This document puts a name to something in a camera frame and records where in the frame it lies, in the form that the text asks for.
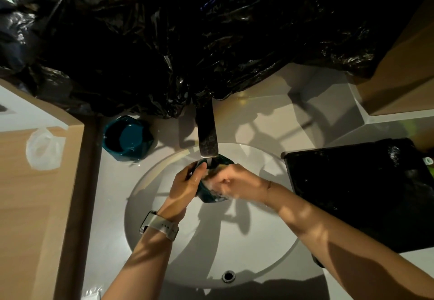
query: sink drain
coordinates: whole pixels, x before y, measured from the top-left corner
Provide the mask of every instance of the sink drain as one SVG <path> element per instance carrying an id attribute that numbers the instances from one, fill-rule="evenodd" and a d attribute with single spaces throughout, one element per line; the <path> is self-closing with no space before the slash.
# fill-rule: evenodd
<path id="1" fill-rule="evenodd" d="M 232 283 L 235 280 L 235 273 L 231 270 L 225 271 L 221 279 L 225 283 Z"/>

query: white watch strap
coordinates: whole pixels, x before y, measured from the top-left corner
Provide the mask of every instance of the white watch strap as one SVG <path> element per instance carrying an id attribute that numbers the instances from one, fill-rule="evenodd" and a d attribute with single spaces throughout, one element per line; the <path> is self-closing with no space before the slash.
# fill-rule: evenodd
<path id="1" fill-rule="evenodd" d="M 166 234 L 166 237 L 170 239 L 172 242 L 175 240 L 176 235 L 178 234 L 179 227 L 175 225 L 175 223 L 167 221 L 165 218 L 159 217 L 155 211 L 149 211 L 145 220 L 140 227 L 140 233 L 144 233 L 145 228 L 151 227 L 162 233 Z"/>

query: left hand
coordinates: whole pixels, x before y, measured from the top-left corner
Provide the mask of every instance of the left hand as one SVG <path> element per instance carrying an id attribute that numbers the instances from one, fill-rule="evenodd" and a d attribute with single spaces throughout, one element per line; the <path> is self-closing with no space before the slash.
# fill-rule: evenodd
<path id="1" fill-rule="evenodd" d="M 190 179 L 186 180 L 188 172 L 196 165 L 196 162 L 184 167 L 173 180 L 169 197 L 158 210 L 157 215 L 166 220 L 179 223 L 185 215 L 187 205 L 196 196 L 198 185 L 207 170 L 207 163 L 198 166 Z"/>

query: white sink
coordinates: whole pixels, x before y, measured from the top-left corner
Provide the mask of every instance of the white sink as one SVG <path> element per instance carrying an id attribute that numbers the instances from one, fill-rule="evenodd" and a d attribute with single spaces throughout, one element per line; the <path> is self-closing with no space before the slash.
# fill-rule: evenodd
<path id="1" fill-rule="evenodd" d="M 250 171 L 290 188 L 279 158 L 243 144 L 219 144 L 220 154 Z M 184 150 L 151 168 L 134 187 L 125 209 L 125 234 L 131 249 L 140 239 L 140 226 L 149 212 L 168 196 L 173 178 L 200 159 L 199 148 Z M 197 288 L 221 288 L 251 281 L 282 258 L 296 236 L 272 210 L 244 200 L 205 204 L 194 198 L 173 244 L 166 280 Z M 225 271 L 235 281 L 224 283 Z"/>

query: forearm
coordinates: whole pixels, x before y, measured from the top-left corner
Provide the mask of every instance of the forearm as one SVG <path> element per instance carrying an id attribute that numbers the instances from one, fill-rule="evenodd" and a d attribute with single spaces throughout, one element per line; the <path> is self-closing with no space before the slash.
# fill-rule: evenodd
<path id="1" fill-rule="evenodd" d="M 171 249 L 164 233 L 148 228 L 103 300 L 158 299 Z"/>
<path id="2" fill-rule="evenodd" d="M 434 298 L 434 280 L 363 232 L 274 184 L 266 204 L 354 299 Z"/>

